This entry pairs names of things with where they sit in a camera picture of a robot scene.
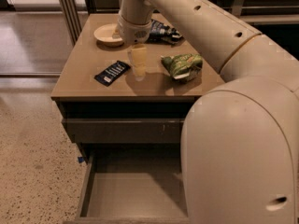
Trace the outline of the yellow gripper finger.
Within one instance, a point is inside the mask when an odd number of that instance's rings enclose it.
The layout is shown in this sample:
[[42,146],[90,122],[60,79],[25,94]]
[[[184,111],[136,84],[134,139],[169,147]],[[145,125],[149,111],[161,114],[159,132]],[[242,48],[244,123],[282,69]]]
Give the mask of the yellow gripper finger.
[[130,47],[128,57],[133,67],[137,81],[142,81],[146,75],[147,48],[144,44],[135,44]]

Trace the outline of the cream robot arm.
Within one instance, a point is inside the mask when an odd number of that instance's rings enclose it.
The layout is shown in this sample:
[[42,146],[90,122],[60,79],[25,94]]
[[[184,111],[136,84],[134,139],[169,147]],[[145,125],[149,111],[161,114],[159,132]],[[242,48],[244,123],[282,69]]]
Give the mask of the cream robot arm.
[[153,10],[223,84],[201,96],[181,133],[191,224],[298,224],[299,62],[208,0],[122,0],[121,36],[149,35]]

